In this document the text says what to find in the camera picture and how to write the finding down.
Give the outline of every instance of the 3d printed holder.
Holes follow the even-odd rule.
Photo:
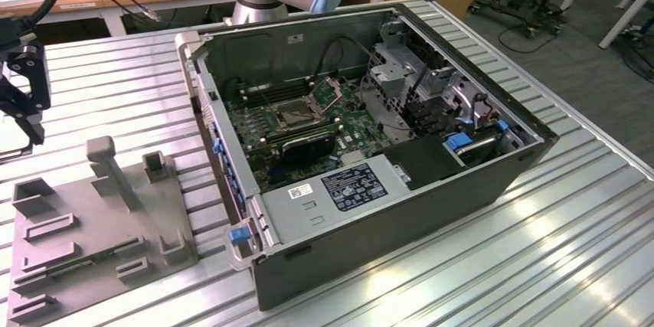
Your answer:
[[[120,169],[110,137],[85,147],[96,178],[14,186],[9,325],[52,322],[197,262],[172,158]]]

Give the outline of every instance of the aluminum extrusion table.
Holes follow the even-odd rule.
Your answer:
[[[173,156],[201,260],[52,325],[650,325],[651,169],[437,5],[405,5],[560,135],[491,206],[260,312],[250,275],[229,267],[220,240],[228,220],[181,82],[178,30],[56,45],[45,145],[0,165],[0,306],[10,183],[90,176],[84,140],[112,135],[120,165],[156,149]]]

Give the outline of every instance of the circuit board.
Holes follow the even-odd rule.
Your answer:
[[[228,104],[229,120],[261,192],[341,167],[347,153],[359,152],[367,158],[391,145],[357,93],[359,87],[343,79],[337,87],[335,79],[324,79],[308,95],[254,107],[241,102]],[[301,165],[278,165],[282,148],[320,135],[335,139],[331,152],[320,152],[319,158],[306,154]]]

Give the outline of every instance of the white label sticker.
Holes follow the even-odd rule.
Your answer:
[[[304,41],[304,34],[293,34],[288,37],[288,44],[297,44]]]
[[[58,7],[61,9],[77,9],[77,8],[90,8],[94,7],[94,3],[77,3],[77,4],[64,4],[60,5]]]
[[[298,187],[288,190],[289,199],[300,198],[302,195],[309,195],[313,192],[309,184],[302,184]]]

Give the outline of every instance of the floor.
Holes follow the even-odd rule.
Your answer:
[[[464,23],[483,36],[531,75],[572,105],[612,138],[654,166],[654,84],[625,67],[619,48],[605,51],[599,43],[621,15],[620,0],[576,0],[567,12],[568,24],[557,38],[532,54],[509,51],[497,42],[497,34],[517,20],[484,10],[468,15]],[[552,0],[559,5],[561,0]],[[633,23],[651,16],[640,11]],[[508,32],[503,41],[517,50],[537,47],[551,36],[535,40]],[[647,49],[654,60],[654,47]]]

